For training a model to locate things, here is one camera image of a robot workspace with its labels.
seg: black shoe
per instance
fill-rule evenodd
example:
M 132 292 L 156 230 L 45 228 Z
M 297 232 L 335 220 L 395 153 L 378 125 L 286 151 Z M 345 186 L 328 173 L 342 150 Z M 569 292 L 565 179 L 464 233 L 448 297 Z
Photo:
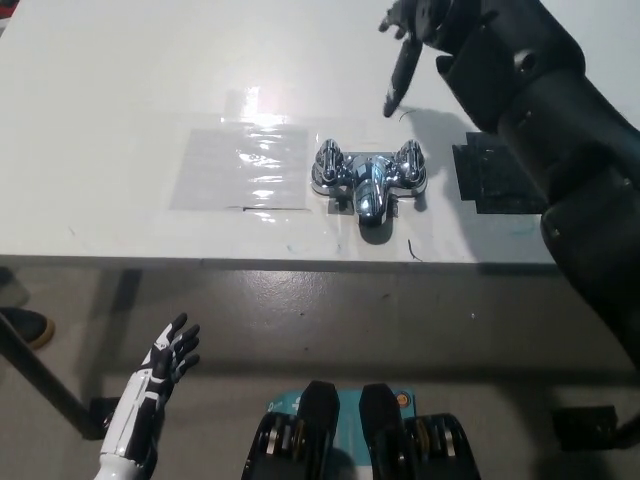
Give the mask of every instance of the black shoe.
M 52 320 L 30 310 L 5 307 L 0 308 L 0 315 L 9 321 L 18 335 L 34 350 L 47 344 L 56 330 Z

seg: chrome faucet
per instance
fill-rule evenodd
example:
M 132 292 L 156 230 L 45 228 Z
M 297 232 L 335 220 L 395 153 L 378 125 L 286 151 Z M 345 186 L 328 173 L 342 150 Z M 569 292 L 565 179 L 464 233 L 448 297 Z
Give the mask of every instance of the chrome faucet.
M 320 195 L 350 199 L 360 225 L 384 223 L 390 197 L 415 197 L 427 186 L 420 144 L 409 140 L 397 153 L 343 153 L 326 140 L 311 169 L 311 186 Z

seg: concrete floor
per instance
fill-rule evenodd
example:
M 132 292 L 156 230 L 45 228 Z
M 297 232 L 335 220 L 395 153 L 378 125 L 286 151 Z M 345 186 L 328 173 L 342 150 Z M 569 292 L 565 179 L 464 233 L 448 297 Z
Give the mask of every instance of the concrete floor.
M 561 454 L 549 410 L 640 410 L 634 370 L 554 274 L 17 270 L 58 330 L 40 357 L 81 398 L 117 396 L 163 326 L 202 325 L 201 365 L 167 410 L 156 475 L 239 479 L 265 403 L 312 378 L 387 381 L 452 412 L 484 479 L 633 479 L 640 454 Z M 15 288 L 0 304 L 21 303 Z M 0 359 L 0 479 L 90 479 L 85 442 Z

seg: faucet handle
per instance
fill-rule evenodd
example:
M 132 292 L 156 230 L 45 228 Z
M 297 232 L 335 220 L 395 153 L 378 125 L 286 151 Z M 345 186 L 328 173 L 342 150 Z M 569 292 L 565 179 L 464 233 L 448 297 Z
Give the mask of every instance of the faucet handle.
M 331 138 L 325 140 L 316 153 L 314 168 L 318 173 L 317 178 L 321 178 L 325 186 L 335 185 L 343 163 L 344 155 L 338 143 Z
M 396 188 L 405 193 L 400 196 L 415 196 L 427 186 L 427 167 L 420 144 L 415 140 L 407 141 L 395 154 Z
M 396 165 L 403 182 L 418 182 L 425 176 L 426 167 L 420 144 L 415 140 L 407 141 L 396 153 Z

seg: robot finger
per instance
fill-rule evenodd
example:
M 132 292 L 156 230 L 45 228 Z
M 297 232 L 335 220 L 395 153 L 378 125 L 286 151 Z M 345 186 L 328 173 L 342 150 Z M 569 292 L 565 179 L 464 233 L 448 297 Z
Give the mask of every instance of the robot finger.
M 200 339 L 198 337 L 192 338 L 191 340 L 187 340 L 182 344 L 182 348 L 180 352 L 176 352 L 176 355 L 180 358 L 184 358 L 188 353 L 191 353 L 200 343 Z
M 200 332 L 200 325 L 194 325 L 189 330 L 184 333 L 181 333 L 176 337 L 176 339 L 171 342 L 171 349 L 179 354 L 183 348 L 183 345 L 193 338 L 197 338 L 198 333 Z
M 396 40 L 402 40 L 402 37 L 404 37 L 406 33 L 407 31 L 404 28 L 399 27 L 398 31 L 395 34 Z
M 196 365 L 200 361 L 200 355 L 197 353 L 194 355 L 189 355 L 187 358 L 182 360 L 173 373 L 173 382 L 178 383 L 180 379 L 187 373 L 187 371 Z

